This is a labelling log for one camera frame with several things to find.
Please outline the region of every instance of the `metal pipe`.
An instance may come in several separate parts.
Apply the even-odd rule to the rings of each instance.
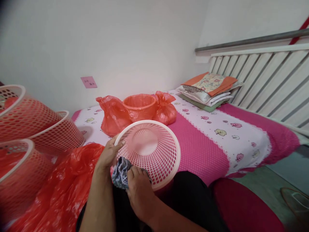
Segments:
[[[274,35],[267,35],[262,37],[256,37],[252,39],[246,39],[246,40],[239,40],[229,43],[222,43],[207,47],[201,47],[196,48],[195,52],[201,52],[206,50],[212,50],[212,49],[218,49],[218,48],[225,48],[225,47],[234,47],[234,46],[240,46],[240,45],[247,45],[247,44],[256,44],[256,43],[263,43],[268,41],[274,41],[274,40],[282,40],[282,39],[290,39],[294,37],[301,37],[301,36],[309,36],[309,28],[303,29],[303,30],[297,30],[297,31],[290,31],[290,32],[284,32]]]

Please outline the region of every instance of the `pink plastic basket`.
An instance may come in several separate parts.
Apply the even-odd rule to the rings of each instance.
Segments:
[[[80,147],[85,142],[83,135],[69,118],[69,112],[60,111],[57,114],[61,118],[59,122],[29,137],[39,152],[54,157],[66,149]]]
[[[117,158],[125,157],[133,165],[146,169],[154,191],[174,178],[180,164],[180,146],[166,125],[153,120],[135,122],[119,134],[115,145],[123,140],[126,144]]]
[[[29,139],[0,143],[7,155],[15,152],[26,154],[0,179],[0,208],[4,223],[21,216],[35,199],[46,176],[52,170],[52,163],[34,149]]]
[[[4,110],[5,101],[18,97],[13,105]],[[23,139],[40,132],[61,117],[42,102],[26,94],[21,85],[0,87],[0,141]]]
[[[128,110],[132,122],[151,120],[156,111],[156,99],[149,94],[138,94],[123,100],[124,107]]]

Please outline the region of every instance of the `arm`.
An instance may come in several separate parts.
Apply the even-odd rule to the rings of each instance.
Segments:
[[[117,135],[107,142],[94,168],[85,214],[80,226],[84,231],[116,231],[113,186],[110,166],[124,144],[114,146]]]
[[[205,229],[180,215],[155,196],[145,171],[133,166],[127,173],[131,206],[136,216],[153,231],[203,231]]]

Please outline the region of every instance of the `green folded towel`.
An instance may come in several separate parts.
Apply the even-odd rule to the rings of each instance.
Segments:
[[[179,97],[181,97],[182,99],[186,100],[187,102],[190,102],[191,104],[201,108],[202,110],[205,110],[207,112],[213,112],[217,107],[220,107],[222,104],[226,103],[229,101],[229,99],[224,99],[220,102],[217,102],[216,104],[214,104],[212,107],[209,107],[209,106],[205,106],[199,102],[196,102],[190,98],[188,98],[187,96],[183,95],[183,94],[180,94]]]

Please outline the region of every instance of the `white folded cloth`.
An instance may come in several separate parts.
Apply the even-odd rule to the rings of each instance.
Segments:
[[[205,105],[209,106],[209,107],[212,107],[217,102],[220,102],[220,101],[225,100],[225,99],[233,98],[233,96],[229,96],[230,94],[231,94],[230,92],[220,93],[220,94],[212,97],[211,99],[209,99],[209,101],[206,102]]]

